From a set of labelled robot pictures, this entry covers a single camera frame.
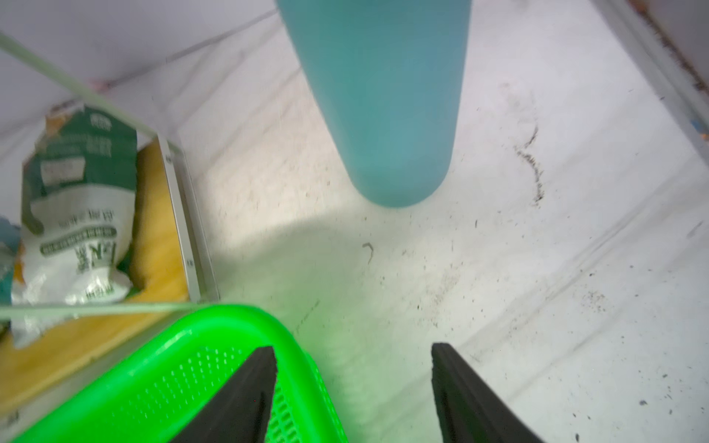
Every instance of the green basket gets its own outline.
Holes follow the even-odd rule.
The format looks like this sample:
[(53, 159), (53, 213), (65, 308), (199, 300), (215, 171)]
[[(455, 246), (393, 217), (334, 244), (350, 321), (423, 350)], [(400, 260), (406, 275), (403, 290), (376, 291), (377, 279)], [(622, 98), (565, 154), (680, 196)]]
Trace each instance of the green basket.
[(168, 442), (266, 345), (278, 364), (266, 441), (346, 442), (313, 360), (281, 323), (245, 306), (176, 321), (15, 441)]

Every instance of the green and white bag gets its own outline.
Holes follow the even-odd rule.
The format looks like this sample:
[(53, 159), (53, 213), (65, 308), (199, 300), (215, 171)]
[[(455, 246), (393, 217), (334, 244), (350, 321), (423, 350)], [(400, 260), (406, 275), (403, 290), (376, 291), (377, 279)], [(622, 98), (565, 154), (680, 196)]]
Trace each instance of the green and white bag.
[[(133, 235), (137, 181), (134, 128), (84, 108), (49, 128), (25, 163), (22, 231), (13, 305), (112, 303), (131, 283), (116, 266)], [(15, 347), (66, 318), (13, 318)]]

